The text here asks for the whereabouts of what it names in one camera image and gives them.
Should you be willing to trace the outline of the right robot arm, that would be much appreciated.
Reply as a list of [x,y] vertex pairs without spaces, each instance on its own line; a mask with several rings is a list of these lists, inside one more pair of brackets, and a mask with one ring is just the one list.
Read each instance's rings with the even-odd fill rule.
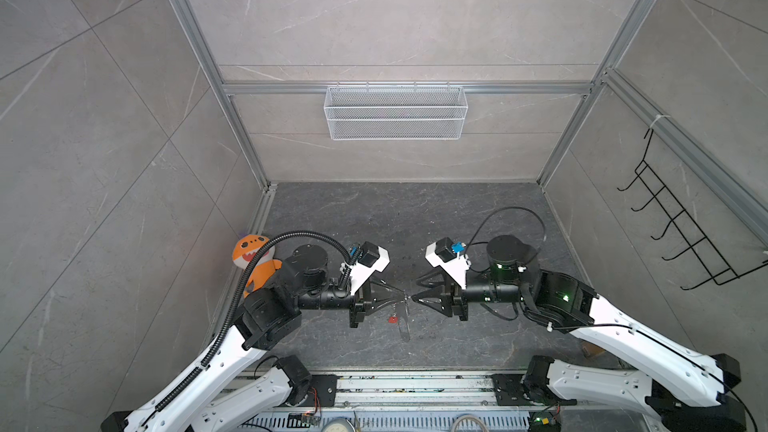
[[744,431],[746,406],[734,387],[740,364],[727,354],[700,354],[622,312],[592,287],[565,273],[546,271],[537,250],[513,235],[486,245],[489,269],[475,274],[466,245],[445,237],[427,246],[431,281],[413,301],[446,317],[467,320],[469,306],[510,304],[549,331],[592,344],[630,365],[629,370],[582,367],[537,355],[522,378],[533,402],[591,402],[631,410],[667,431]]

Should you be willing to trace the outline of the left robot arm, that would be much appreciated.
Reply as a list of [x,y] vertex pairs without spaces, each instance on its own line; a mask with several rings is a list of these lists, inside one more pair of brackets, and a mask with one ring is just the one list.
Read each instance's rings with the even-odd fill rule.
[[348,310],[351,326],[391,303],[375,297],[375,275],[390,263],[386,249],[365,242],[342,279],[328,277],[328,254],[315,244],[300,246],[276,262],[274,273],[237,306],[222,334],[165,389],[133,411],[114,412],[103,431],[230,431],[260,412],[281,405],[320,401],[312,375],[295,356],[236,392],[223,391],[241,372],[268,356],[297,330],[305,310]]

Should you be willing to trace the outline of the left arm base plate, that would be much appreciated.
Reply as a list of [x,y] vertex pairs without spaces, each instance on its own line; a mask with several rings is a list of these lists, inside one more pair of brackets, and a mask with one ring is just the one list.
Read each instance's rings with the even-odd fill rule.
[[333,407],[337,396],[339,376],[333,374],[313,375],[306,388],[292,392],[282,407]]

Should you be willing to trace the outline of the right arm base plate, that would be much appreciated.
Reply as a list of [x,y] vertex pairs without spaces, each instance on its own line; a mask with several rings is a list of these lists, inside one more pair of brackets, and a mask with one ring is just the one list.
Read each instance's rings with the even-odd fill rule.
[[577,405],[576,400],[563,399],[550,388],[546,377],[527,374],[492,374],[493,392],[499,406]]

